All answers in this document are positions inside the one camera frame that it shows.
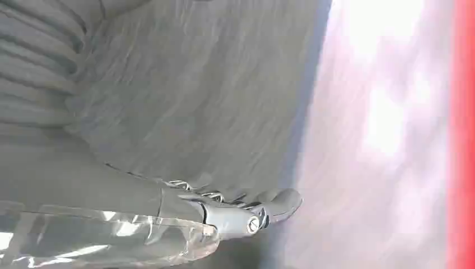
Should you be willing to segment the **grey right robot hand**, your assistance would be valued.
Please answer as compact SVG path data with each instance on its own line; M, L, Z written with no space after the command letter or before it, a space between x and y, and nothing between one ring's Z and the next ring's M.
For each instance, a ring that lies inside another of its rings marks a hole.
M300 208L318 1L2 1L1 211Z

